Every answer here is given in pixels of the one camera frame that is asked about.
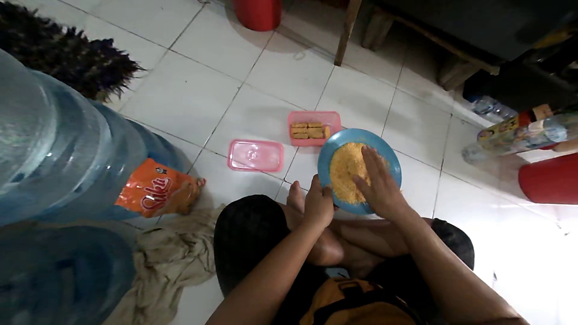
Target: blue plate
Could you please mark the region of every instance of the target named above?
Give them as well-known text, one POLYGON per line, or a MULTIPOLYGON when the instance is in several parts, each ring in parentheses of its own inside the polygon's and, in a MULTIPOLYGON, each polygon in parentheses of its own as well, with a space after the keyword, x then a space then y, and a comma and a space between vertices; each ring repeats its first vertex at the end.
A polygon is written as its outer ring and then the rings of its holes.
MULTIPOLYGON (((349 142, 365 143, 370 148, 377 149, 377 152, 389 162, 390 174, 394 177, 398 186, 401 187, 401 167, 399 166, 399 160, 394 151, 379 136, 358 128, 349 128, 333 134, 329 139, 327 139, 323 147, 321 147, 319 160, 317 161, 317 173, 319 174, 319 181, 322 186, 331 184, 331 178, 329 178, 329 165, 331 165, 333 154, 337 149, 349 142)), ((333 194, 333 202, 341 209, 358 215, 370 215, 374 213, 367 203, 346 203, 337 199, 335 194, 333 194)))

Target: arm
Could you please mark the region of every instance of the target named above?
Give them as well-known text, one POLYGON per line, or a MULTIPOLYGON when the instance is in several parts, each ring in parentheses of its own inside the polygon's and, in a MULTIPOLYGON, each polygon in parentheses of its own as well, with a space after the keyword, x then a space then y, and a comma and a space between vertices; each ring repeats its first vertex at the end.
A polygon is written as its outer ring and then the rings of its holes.
POLYGON ((446 320, 451 324, 527 324, 407 204, 377 152, 369 148, 362 152, 371 186, 359 177, 354 181, 376 213, 397 226, 446 320))
POLYGON ((285 237, 233 289, 206 325, 269 324, 291 288, 309 251, 333 219, 331 189, 313 177, 301 225, 285 237))

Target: wooden table leg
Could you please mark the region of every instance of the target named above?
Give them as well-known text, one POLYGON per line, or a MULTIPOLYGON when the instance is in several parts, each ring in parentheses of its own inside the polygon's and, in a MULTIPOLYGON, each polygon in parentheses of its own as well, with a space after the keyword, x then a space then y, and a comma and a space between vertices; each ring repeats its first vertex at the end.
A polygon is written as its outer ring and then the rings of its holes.
POLYGON ((361 47, 374 52, 380 49, 393 23, 394 17, 392 15, 388 14, 382 8, 375 6, 367 29, 365 30, 361 47))
POLYGON ((343 56, 345 56, 347 42, 351 36, 351 31, 353 30, 353 25, 355 24, 355 19, 357 18, 357 13, 360 10, 360 6, 361 0, 351 0, 349 2, 349 6, 347 6, 345 24, 343 24, 343 32, 341 33, 341 38, 339 39, 339 47, 337 48, 337 53, 335 54, 334 64, 338 67, 341 67, 343 56))
POLYGON ((463 84, 479 70, 478 65, 462 60, 457 56, 450 56, 438 72, 438 84, 444 90, 450 91, 463 84))

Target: black shorts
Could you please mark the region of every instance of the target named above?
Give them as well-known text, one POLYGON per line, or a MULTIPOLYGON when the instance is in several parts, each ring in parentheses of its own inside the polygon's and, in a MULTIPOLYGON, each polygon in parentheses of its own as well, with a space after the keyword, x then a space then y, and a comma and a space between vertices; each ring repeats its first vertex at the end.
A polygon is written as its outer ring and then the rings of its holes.
MULTIPOLYGON (((434 219, 431 227, 473 269, 469 237, 443 220, 434 219)), ((217 219, 214 234, 215 266, 223 295, 227 296, 289 233, 281 206, 265 195, 251 195, 229 204, 217 219)), ((298 324, 327 279, 325 267, 304 263, 272 324, 298 324)), ((411 255, 386 259, 364 280, 391 290, 423 320, 438 323, 439 309, 411 255)))

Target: white tile floor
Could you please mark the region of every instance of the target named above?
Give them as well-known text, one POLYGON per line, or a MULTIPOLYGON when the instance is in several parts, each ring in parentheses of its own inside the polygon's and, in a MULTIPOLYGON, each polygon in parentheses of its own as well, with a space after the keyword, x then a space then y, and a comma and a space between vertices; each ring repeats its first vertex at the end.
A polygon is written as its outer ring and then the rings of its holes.
MULTIPOLYGON (((524 198, 516 182, 524 160, 463 162, 460 150, 481 126, 464 121, 458 94, 435 84, 438 49, 414 33, 394 25, 385 46, 371 52, 360 46, 358 23, 337 68, 344 12, 312 0, 284 3, 275 32, 244 29, 229 0, 11 1, 85 28, 90 38, 113 38, 148 69, 109 106, 166 137, 188 157, 190 173, 208 179, 199 208, 257 193, 283 202, 295 180, 307 190, 319 149, 290 146, 287 114, 336 110, 345 127, 370 130, 396 150, 410 204, 462 228, 475 246, 475 272, 531 324, 578 323, 571 249, 578 209, 524 198), (234 138, 281 142, 283 170, 228 169, 234 138)), ((186 288, 172 324, 203 324, 221 300, 216 278, 186 288)))

